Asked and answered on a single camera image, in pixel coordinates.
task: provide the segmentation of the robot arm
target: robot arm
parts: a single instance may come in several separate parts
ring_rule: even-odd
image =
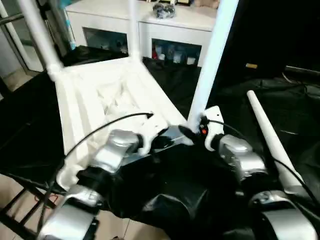
[[[215,125],[218,124],[207,124],[206,115],[199,128],[200,133],[205,135],[205,142],[209,142],[205,146],[209,151],[217,151],[234,172],[247,199],[256,238],[317,240],[313,225],[289,199],[283,188],[275,184],[274,176],[250,144],[244,139],[217,132]]]
[[[257,239],[316,240],[309,220],[296,208],[281,187],[274,184],[263,159],[244,139],[224,134],[223,127],[208,122],[221,118],[219,108],[211,108],[199,124],[200,138],[209,151],[217,151],[234,172],[252,215]],[[140,132],[116,129],[107,143],[93,156],[87,169],[78,173],[79,181],[54,210],[41,229],[39,240],[93,240],[99,226],[96,216],[103,204],[110,176],[123,159],[147,154],[154,138],[168,128],[165,122],[150,121]]]

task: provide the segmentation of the black cloth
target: black cloth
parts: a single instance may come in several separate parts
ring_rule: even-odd
[[[120,57],[124,55],[78,47],[67,55],[64,64]],[[200,68],[148,58],[143,62],[187,118]],[[319,88],[281,79],[232,79],[232,84],[224,84],[227,82],[218,77],[208,107],[219,105],[224,122],[243,132],[259,153],[267,155],[268,148],[246,97],[248,90],[255,90],[292,163],[320,200]],[[39,74],[0,101],[0,114],[0,173],[46,189],[64,157],[54,83],[46,73]],[[179,145],[156,158],[129,164],[108,187],[105,209],[121,218],[163,228],[173,239],[203,233],[214,234],[217,239],[222,235],[225,239],[254,239],[245,205],[235,194],[233,175],[203,146]],[[59,186],[54,191],[63,193]]]

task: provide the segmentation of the tiled floor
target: tiled floor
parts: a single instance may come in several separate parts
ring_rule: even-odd
[[[27,75],[25,71],[20,68],[10,75],[4,77],[3,82],[7,85],[9,90],[14,91],[28,82],[30,79],[32,79],[32,76]]]
[[[0,175],[0,208],[3,208],[14,196],[22,190],[22,187],[11,178]],[[25,214],[36,204],[35,197],[27,192],[23,195],[13,208],[8,212],[17,221],[22,220]],[[37,229],[41,207],[26,222],[25,226],[34,232]],[[46,210],[47,217],[51,209]],[[163,230],[129,219],[121,219],[111,212],[101,211],[97,219],[100,221],[99,229],[96,233],[96,240],[111,240],[118,236],[125,240],[168,240],[168,236]],[[14,232],[6,226],[0,224],[0,240],[21,240]]]

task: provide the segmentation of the white pole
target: white pole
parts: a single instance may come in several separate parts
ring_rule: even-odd
[[[222,54],[228,39],[230,28],[239,0],[221,0],[212,31],[208,51],[196,85],[187,125],[198,131],[201,114],[205,111],[213,87]]]
[[[272,127],[272,124],[269,121],[263,107],[261,106],[255,92],[250,90],[247,92],[247,96],[249,98],[250,104],[254,111],[254,115],[259,123],[271,155],[275,159],[287,165],[292,171],[294,171],[295,174],[300,177],[301,180],[303,180],[300,174],[292,165],[290,158],[288,157],[286,150],[284,149],[284,146],[281,144],[281,141],[279,140],[276,131]],[[288,189],[290,187],[301,186],[301,183],[284,166],[277,162],[275,163],[275,165],[279,170],[279,179],[284,188]]]
[[[61,70],[62,64],[49,38],[48,31],[39,14],[39,10],[35,6],[35,2],[33,0],[18,0],[17,2],[32,37],[45,61],[48,72]]]
[[[129,54],[135,60],[141,60],[140,45],[139,45],[139,24],[137,18],[137,0],[128,0],[129,2],[129,17],[130,17],[130,29],[129,29]]]

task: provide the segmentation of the cable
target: cable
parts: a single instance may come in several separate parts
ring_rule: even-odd
[[[234,127],[221,122],[221,121],[216,121],[216,120],[208,120],[209,122],[213,122],[213,123],[217,123],[217,124],[221,124],[231,130],[233,130],[235,133],[237,133],[239,136],[241,136],[244,140],[246,140],[245,135],[243,135],[243,133],[241,133],[239,130],[235,129]],[[304,190],[306,191],[306,193],[309,195],[310,199],[313,201],[313,203],[315,204],[316,207],[318,207],[320,209],[320,203],[318,202],[317,198],[315,197],[315,195],[312,193],[312,191],[310,190],[310,188],[304,183],[304,181],[302,181],[300,179],[300,177],[290,168],[288,167],[286,164],[284,164],[283,162],[279,161],[278,159],[275,159],[274,157],[272,157],[273,160],[276,163],[281,164],[282,166],[284,166],[301,184],[301,186],[304,188]]]
[[[291,83],[291,84],[293,84],[294,82],[293,81],[291,81],[289,78],[287,78],[287,76],[282,72],[282,76],[283,76],[283,78],[287,81],[287,82],[289,82],[289,83]]]
[[[70,156],[71,153],[73,153],[73,151],[80,145],[82,144],[86,139],[88,139],[90,136],[92,136],[93,134],[95,134],[96,132],[100,131],[101,129],[104,129],[108,126],[110,126],[111,124],[114,124],[120,120],[123,119],[127,119],[127,118],[131,118],[131,117],[135,117],[135,116],[146,116],[148,119],[151,118],[154,114],[153,113],[148,113],[148,112],[140,112],[140,113],[133,113],[133,114],[129,114],[126,116],[122,116],[119,117],[118,119],[115,119],[113,121],[110,121],[100,127],[98,127],[96,130],[93,130],[92,132],[90,132],[88,135],[86,135],[84,138],[82,138],[73,148],[71,148],[71,150],[65,155],[65,157],[63,157],[61,159],[61,161],[59,162],[58,167],[55,169],[52,178],[50,179],[49,185],[48,185],[48,190],[46,191],[45,195],[44,195],[44,199],[43,199],[43,205],[42,205],[42,210],[41,210],[41,215],[38,221],[38,225],[37,225],[37,235],[39,235],[40,230],[43,226],[44,223],[44,217],[45,217],[45,211],[46,211],[46,205],[48,204],[48,200],[50,197],[50,194],[52,192],[52,189],[54,187],[55,181],[56,181],[56,177],[57,174],[59,172],[59,170],[63,167],[64,163],[65,163],[65,159],[67,159],[67,157]]]
[[[208,119],[209,122],[212,122],[212,123],[216,123],[216,124],[220,124],[220,125],[223,125],[229,129],[231,129],[232,131],[234,131],[236,134],[239,135],[239,137],[243,138],[244,140],[246,140],[246,137],[245,135],[243,135],[239,130],[235,129],[233,126],[230,126],[229,124],[226,124],[222,121],[216,121],[216,120],[210,120]]]
[[[313,201],[313,203],[315,204],[316,207],[318,207],[320,209],[320,203],[318,202],[317,198],[315,197],[315,195],[312,193],[312,191],[310,190],[310,188],[304,183],[304,181],[302,181],[300,179],[300,177],[290,168],[288,167],[286,164],[284,164],[282,161],[279,161],[278,159],[275,159],[273,157],[273,160],[282,165],[283,167],[285,167],[301,184],[301,186],[304,188],[304,190],[306,191],[306,193],[309,195],[309,197],[311,198],[311,200]]]

